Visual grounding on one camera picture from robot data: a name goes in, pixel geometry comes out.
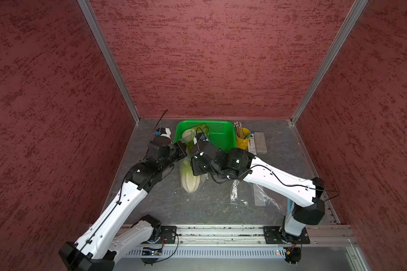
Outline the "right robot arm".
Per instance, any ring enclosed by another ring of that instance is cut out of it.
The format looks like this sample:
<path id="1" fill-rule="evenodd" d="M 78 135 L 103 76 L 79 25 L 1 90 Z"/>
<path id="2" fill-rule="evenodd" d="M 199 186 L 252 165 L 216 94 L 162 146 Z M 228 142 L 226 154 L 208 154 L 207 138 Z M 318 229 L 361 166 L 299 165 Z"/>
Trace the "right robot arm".
<path id="1" fill-rule="evenodd" d="M 208 140 L 194 140 L 191 166 L 195 176 L 208 174 L 216 182 L 244 181 L 257 184 L 291 200 L 277 237 L 283 243 L 301 243 L 308 225 L 318 225 L 325 214 L 320 178 L 305 179 L 271 166 L 251 152 L 233 148 L 229 152 Z"/>

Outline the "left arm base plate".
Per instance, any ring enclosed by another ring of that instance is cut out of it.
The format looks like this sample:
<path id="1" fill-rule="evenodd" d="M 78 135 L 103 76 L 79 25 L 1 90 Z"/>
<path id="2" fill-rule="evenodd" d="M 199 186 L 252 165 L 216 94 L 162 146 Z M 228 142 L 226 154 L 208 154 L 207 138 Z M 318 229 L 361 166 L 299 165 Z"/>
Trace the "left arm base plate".
<path id="1" fill-rule="evenodd" d="M 161 226 L 156 230 L 154 236 L 151 236 L 151 239 L 144 242 L 148 245 L 171 245 L 177 242 L 177 226 Z"/>

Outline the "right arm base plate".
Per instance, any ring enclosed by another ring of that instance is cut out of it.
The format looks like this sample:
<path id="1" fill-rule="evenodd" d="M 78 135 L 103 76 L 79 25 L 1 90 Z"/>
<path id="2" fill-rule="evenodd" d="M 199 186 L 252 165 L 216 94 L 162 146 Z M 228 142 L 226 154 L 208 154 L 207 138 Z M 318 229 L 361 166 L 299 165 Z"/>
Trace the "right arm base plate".
<path id="1" fill-rule="evenodd" d="M 263 227 L 263 236 L 267 245 L 309 245 L 310 239 L 303 228 L 299 236 L 293 236 L 285 233 L 282 227 L 279 226 L 265 226 Z"/>

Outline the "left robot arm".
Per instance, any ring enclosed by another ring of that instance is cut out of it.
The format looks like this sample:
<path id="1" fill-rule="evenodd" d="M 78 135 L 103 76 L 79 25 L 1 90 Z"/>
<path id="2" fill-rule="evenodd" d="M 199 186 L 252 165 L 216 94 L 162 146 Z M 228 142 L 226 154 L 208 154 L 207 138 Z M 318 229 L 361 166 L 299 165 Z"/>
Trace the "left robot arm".
<path id="1" fill-rule="evenodd" d="M 173 143 L 170 137 L 156 136 L 148 144 L 145 159 L 127 172 L 113 201 L 96 222 L 75 242 L 66 242 L 59 255 L 69 271 L 111 271 L 132 248 L 163 240 L 161 222 L 142 217 L 119 237 L 123 226 L 137 205 L 163 179 L 165 170 L 187 155 L 185 143 Z"/>

